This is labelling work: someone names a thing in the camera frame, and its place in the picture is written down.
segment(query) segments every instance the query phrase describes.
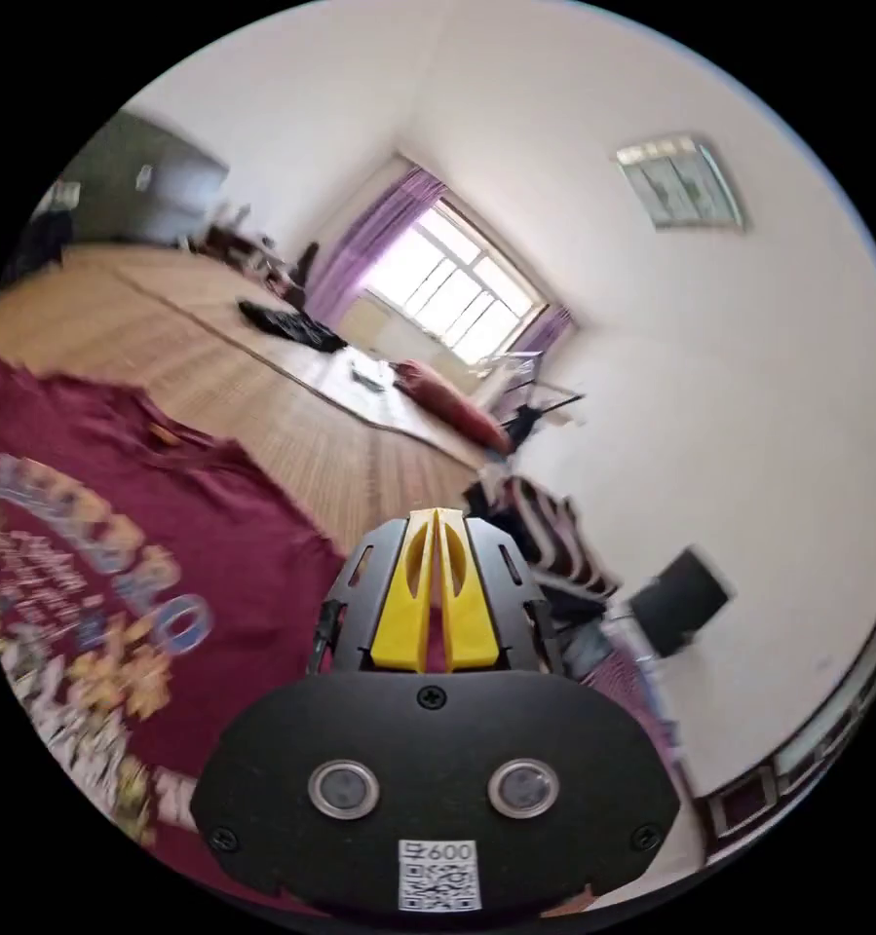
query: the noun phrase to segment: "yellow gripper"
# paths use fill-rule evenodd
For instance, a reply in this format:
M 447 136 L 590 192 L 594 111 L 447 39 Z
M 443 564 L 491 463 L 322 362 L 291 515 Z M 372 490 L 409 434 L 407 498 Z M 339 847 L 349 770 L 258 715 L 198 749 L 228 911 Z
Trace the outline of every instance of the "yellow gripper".
M 378 668 L 425 671 L 435 565 L 447 670 L 489 668 L 499 658 L 463 513 L 420 509 L 408 517 L 372 643 Z

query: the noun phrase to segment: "white wall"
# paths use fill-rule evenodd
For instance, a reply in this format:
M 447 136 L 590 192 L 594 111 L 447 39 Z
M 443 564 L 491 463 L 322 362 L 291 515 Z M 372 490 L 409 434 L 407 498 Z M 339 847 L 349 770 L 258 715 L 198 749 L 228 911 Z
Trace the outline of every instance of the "white wall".
M 876 446 L 875 260 L 833 183 L 763 105 L 680 47 L 576 3 L 462 4 L 432 62 L 402 151 L 569 308 L 778 378 Z M 669 131 L 709 137 L 750 233 L 653 230 L 611 157 Z
M 628 594 L 696 544 L 738 592 L 665 663 L 699 793 L 751 767 L 830 693 L 876 617 L 876 451 L 829 410 L 700 352 L 609 331 L 551 379 L 584 424 L 519 469 L 571 495 Z
M 296 254 L 395 150 L 440 0 L 323 0 L 231 33 L 127 105 L 230 166 L 225 195 Z M 415 37 L 416 43 L 409 37 Z

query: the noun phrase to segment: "purple curtain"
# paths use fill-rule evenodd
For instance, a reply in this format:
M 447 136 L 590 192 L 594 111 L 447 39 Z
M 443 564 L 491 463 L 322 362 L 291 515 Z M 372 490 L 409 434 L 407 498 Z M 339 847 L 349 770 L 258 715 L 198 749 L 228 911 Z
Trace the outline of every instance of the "purple curtain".
M 309 277 L 304 307 L 308 315 L 335 328 L 359 295 L 363 277 L 446 191 L 443 182 L 420 166 L 388 188 L 350 225 L 326 263 Z
M 516 339 L 510 351 L 546 351 L 570 326 L 563 305 L 549 305 Z
M 540 352 L 544 354 L 548 348 L 571 326 L 573 323 L 571 313 L 563 305 L 549 305 L 514 341 L 509 348 L 510 351 L 522 351 L 523 353 Z M 514 389 L 519 384 L 525 383 L 528 379 L 528 372 L 516 373 L 509 381 L 503 394 L 496 401 L 492 409 L 493 416 L 499 422 L 505 422 L 510 419 L 515 409 L 521 404 L 528 404 L 532 398 L 532 387 L 526 386 L 521 389 Z

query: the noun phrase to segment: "dark cabinet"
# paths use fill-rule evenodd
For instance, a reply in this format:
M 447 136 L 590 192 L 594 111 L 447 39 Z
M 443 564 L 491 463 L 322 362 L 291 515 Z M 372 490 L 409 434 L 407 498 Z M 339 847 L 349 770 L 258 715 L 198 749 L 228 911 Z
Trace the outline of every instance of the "dark cabinet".
M 63 172 L 80 183 L 74 239 L 174 243 L 196 235 L 228 170 L 175 133 L 120 111 Z

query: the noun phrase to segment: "qr code label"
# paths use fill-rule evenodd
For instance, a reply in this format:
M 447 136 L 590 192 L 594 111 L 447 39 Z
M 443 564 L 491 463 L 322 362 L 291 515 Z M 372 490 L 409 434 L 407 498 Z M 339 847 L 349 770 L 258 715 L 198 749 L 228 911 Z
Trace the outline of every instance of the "qr code label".
M 399 909 L 471 913 L 480 909 L 475 841 L 399 841 Z

